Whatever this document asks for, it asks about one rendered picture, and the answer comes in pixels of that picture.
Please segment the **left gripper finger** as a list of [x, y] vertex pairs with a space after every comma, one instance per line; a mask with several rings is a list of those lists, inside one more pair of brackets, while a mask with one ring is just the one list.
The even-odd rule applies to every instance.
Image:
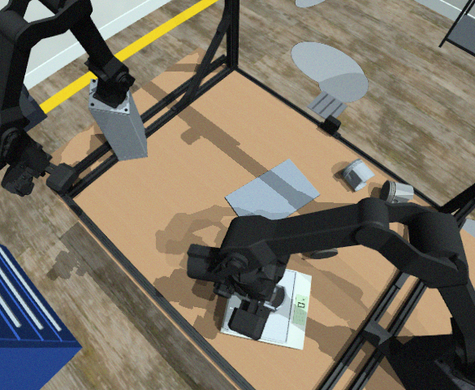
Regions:
[[[239, 309], [245, 310], [248, 303], [250, 303], [250, 301], [246, 301], [246, 300], [242, 299], [242, 302], [240, 303]], [[263, 317], [266, 320], [266, 322], [269, 318], [270, 312], [271, 312], [271, 310], [266, 308], [266, 312], [265, 312], [264, 317]]]
[[279, 277], [278, 283], [283, 278], [283, 275], [285, 273], [286, 268], [287, 268], [287, 266], [283, 265], [282, 263], [279, 264], [279, 268], [278, 268], [277, 272], [275, 273], [275, 275], [277, 275]]

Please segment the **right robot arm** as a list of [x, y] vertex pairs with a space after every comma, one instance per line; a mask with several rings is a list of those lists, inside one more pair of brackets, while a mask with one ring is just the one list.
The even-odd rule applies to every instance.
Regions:
[[[9, 0], [0, 10], [0, 170], [7, 165], [5, 158], [23, 158], [34, 146], [33, 139], [23, 130], [30, 120], [23, 116], [19, 98], [31, 49], [41, 39], [70, 29], [89, 55], [84, 64], [98, 78], [93, 98], [114, 109], [122, 104], [135, 81], [128, 67], [111, 53], [91, 19], [90, 0], [38, 0], [54, 16], [29, 23], [24, 14], [30, 1]], [[33, 177], [38, 179], [41, 173], [10, 158], [1, 186], [21, 197], [31, 194]]]

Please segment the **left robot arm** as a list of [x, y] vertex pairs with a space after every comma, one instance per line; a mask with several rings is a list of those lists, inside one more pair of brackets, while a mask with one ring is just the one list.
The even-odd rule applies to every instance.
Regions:
[[[410, 243], [389, 223], [407, 225]], [[229, 299], [234, 292], [246, 297], [244, 289], [256, 292], [274, 281], [277, 257], [354, 245], [378, 251], [403, 273], [439, 291], [455, 318], [450, 318], [456, 351], [452, 374], [475, 387], [475, 290], [456, 218], [449, 213], [366, 197], [284, 219], [239, 216], [220, 248], [190, 245], [187, 275], [214, 282], [213, 292], [220, 297]]]

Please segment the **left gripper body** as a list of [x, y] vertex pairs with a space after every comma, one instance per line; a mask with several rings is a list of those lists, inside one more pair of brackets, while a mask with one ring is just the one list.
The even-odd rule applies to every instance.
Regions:
[[[280, 263], [285, 266], [288, 264], [290, 256], [291, 255], [285, 255], [277, 258], [276, 272]], [[279, 277], [275, 276], [274, 281], [269, 280], [264, 288], [256, 292], [250, 292], [244, 289], [248, 294], [247, 298], [252, 300], [247, 304], [245, 310], [234, 308], [228, 323], [229, 329], [253, 340], [261, 339], [261, 335], [266, 326], [266, 320], [263, 318], [266, 310], [263, 305], [265, 301], [270, 302], [278, 279]]]

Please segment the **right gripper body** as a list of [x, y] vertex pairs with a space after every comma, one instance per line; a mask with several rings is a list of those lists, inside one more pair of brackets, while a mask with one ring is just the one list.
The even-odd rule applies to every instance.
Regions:
[[[12, 159], [21, 166], [30, 167], [33, 170], [42, 173], [43, 171], [50, 174], [46, 179], [46, 185], [59, 194], [65, 192], [79, 177], [79, 172], [66, 163], [60, 163], [58, 166], [50, 162], [52, 156], [43, 151], [43, 146], [34, 141], [32, 151], [25, 157], [19, 159]], [[54, 169], [54, 170], [53, 170]]]

